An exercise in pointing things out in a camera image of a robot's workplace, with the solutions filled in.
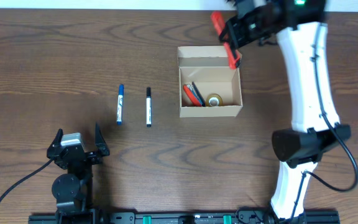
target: white label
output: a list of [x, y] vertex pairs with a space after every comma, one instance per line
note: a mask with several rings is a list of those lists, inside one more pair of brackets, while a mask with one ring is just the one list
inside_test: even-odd
[[122, 122], [122, 95], [118, 95], [118, 104], [117, 104], [117, 122]]
[[152, 99], [146, 98], [146, 124], [152, 124]]

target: white wall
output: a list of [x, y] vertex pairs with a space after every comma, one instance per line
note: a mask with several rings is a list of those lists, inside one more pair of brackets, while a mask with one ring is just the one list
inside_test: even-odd
[[[231, 10], [225, 0], [0, 0], [0, 8]], [[358, 12], [358, 0], [328, 0], [328, 11]]]

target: cardboard box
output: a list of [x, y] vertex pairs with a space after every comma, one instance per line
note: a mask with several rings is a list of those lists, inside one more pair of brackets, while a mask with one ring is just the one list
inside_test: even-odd
[[[237, 116], [242, 108], [240, 71], [229, 68], [223, 46], [178, 47], [178, 66], [181, 118]], [[193, 106], [183, 90], [192, 82], [204, 100], [218, 94], [223, 106]]]

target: tape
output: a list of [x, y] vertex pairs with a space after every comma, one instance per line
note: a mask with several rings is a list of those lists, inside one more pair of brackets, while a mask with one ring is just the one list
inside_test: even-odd
[[218, 94], [211, 94], [206, 99], [206, 106], [215, 107], [223, 106], [223, 100]]

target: marker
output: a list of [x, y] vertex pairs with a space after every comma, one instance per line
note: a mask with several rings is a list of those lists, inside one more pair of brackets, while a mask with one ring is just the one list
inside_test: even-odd
[[146, 89], [146, 125], [152, 126], [152, 90], [150, 87]]
[[122, 106], [124, 102], [124, 85], [119, 85], [118, 104], [117, 104], [117, 124], [122, 124]]

